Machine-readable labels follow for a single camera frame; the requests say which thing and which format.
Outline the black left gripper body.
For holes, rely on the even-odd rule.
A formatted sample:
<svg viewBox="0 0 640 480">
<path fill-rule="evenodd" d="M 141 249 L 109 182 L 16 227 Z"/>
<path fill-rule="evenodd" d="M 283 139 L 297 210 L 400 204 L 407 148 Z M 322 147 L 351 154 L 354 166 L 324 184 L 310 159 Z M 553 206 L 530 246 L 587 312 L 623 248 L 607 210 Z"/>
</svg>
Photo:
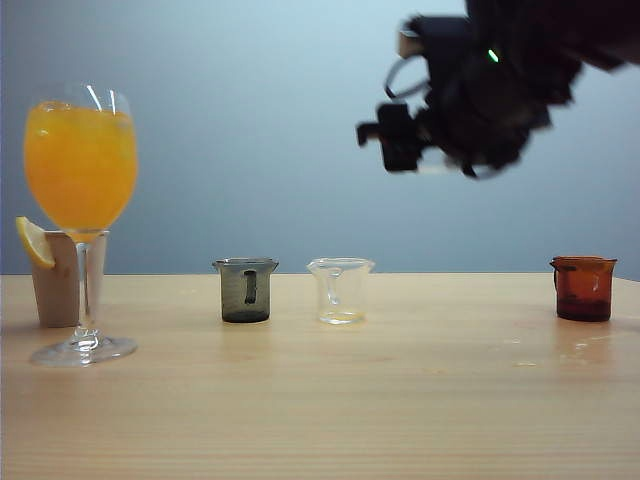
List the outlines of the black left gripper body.
<svg viewBox="0 0 640 480">
<path fill-rule="evenodd" d="M 414 171 L 424 149 L 443 151 L 464 173 L 497 172 L 518 161 L 549 109 L 572 99 L 580 63 L 505 14 L 417 16 L 400 31 L 399 53 L 429 69 L 426 106 L 410 121 L 399 168 Z"/>
</svg>

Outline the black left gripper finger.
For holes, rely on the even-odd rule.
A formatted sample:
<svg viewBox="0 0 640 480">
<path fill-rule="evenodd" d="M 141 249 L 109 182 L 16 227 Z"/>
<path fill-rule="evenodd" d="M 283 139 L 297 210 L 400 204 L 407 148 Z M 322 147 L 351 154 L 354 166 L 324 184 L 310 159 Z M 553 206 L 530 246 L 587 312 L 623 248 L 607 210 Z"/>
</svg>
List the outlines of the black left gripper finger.
<svg viewBox="0 0 640 480">
<path fill-rule="evenodd" d="M 392 125 L 386 121 L 360 122 L 356 125 L 356 141 L 359 147 L 364 147 L 369 141 L 381 144 L 395 139 Z"/>
<path fill-rule="evenodd" d="M 382 104 L 377 109 L 379 142 L 384 168 L 389 173 L 415 172 L 422 152 L 430 146 L 419 137 L 418 123 L 404 103 Z"/>
</svg>

